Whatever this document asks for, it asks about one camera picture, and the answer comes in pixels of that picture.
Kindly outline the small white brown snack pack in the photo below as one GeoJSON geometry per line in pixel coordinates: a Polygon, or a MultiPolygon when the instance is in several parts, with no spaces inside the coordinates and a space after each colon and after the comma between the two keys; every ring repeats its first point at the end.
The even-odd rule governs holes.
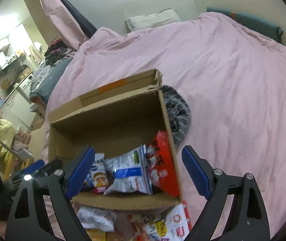
{"type": "Polygon", "coordinates": [[[87,174],[81,191],[103,194],[109,187],[108,175],[104,165],[104,153],[96,153],[95,160],[87,174]]]}

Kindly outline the pile of clothes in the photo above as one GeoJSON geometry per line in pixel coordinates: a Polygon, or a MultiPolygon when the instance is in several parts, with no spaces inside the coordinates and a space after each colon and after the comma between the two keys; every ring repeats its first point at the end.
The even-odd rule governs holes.
{"type": "Polygon", "coordinates": [[[40,83],[65,60],[72,60],[77,50],[67,46],[62,39],[55,40],[44,53],[44,59],[40,61],[38,69],[30,84],[30,91],[35,90],[40,83]]]}

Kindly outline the pink bed duvet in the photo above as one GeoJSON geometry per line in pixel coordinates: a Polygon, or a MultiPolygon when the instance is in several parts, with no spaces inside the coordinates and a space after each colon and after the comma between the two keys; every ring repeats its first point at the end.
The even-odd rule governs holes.
{"type": "Polygon", "coordinates": [[[52,112],[103,85],[151,69],[189,105],[183,141],[229,174],[250,172],[265,202],[271,236],[286,224],[286,47],[228,16],[87,39],[60,0],[40,0],[78,51],[47,103],[52,112]]]}

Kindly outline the white pillow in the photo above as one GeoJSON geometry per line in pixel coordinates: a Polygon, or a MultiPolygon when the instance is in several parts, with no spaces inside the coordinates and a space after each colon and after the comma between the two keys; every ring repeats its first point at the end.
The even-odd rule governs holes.
{"type": "Polygon", "coordinates": [[[146,28],[157,28],[162,25],[181,21],[182,20],[180,19],[175,10],[165,9],[150,15],[139,15],[130,17],[125,20],[125,23],[128,29],[133,32],[146,28]]]}

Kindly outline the white kitchen cabinet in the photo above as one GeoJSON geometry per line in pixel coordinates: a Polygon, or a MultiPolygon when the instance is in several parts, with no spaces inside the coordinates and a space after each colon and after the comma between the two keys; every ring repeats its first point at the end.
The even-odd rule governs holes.
{"type": "Polygon", "coordinates": [[[30,84],[34,75],[32,72],[21,81],[0,105],[0,119],[10,121],[14,128],[27,132],[36,116],[30,111],[30,84]]]}

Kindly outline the white orange snack bag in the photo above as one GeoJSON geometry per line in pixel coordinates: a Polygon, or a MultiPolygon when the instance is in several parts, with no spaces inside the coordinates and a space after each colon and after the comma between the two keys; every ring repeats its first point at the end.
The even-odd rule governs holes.
{"type": "Polygon", "coordinates": [[[130,214],[137,240],[184,240],[192,230],[186,202],[160,215],[130,214]]]}

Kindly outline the brown cardboard box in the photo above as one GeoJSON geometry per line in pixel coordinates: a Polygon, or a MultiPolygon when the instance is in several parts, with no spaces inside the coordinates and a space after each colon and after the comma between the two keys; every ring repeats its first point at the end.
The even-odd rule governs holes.
{"type": "Polygon", "coordinates": [[[48,114],[48,158],[67,164],[90,145],[106,158],[151,143],[170,132],[161,91],[162,75],[153,69],[82,94],[48,114]]]}

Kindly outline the dark grey striped garment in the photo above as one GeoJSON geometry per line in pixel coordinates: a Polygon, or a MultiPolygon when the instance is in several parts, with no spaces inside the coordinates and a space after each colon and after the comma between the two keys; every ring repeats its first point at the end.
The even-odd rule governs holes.
{"type": "Polygon", "coordinates": [[[177,148],[185,139],[191,123],[191,111],[183,97],[171,86],[163,85],[164,102],[170,122],[174,145],[177,148]]]}

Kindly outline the white blue snack bag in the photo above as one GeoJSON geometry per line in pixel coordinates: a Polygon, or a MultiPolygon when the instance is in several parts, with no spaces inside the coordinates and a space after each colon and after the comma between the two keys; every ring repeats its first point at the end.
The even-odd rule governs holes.
{"type": "Polygon", "coordinates": [[[113,192],[139,192],[146,195],[153,193],[147,172],[146,151],[147,147],[143,144],[125,154],[104,160],[106,171],[114,178],[104,195],[113,192]]]}

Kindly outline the red white snack bag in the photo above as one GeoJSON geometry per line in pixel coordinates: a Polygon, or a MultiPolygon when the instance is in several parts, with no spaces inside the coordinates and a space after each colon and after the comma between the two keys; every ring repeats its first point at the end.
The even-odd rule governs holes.
{"type": "Polygon", "coordinates": [[[152,184],[171,197],[179,197],[179,184],[166,131],[158,131],[147,147],[146,158],[152,184]]]}

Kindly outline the teal bed headboard cushion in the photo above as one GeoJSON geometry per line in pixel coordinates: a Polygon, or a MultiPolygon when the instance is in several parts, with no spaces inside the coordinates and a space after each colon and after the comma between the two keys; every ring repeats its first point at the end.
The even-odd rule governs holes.
{"type": "Polygon", "coordinates": [[[256,32],[259,32],[262,35],[272,38],[278,43],[282,42],[282,35],[283,35],[282,28],[276,24],[268,22],[267,20],[264,20],[262,18],[259,18],[257,16],[245,12],[233,11],[224,8],[207,7],[206,11],[219,12],[225,14],[249,29],[252,29],[256,32]]]}

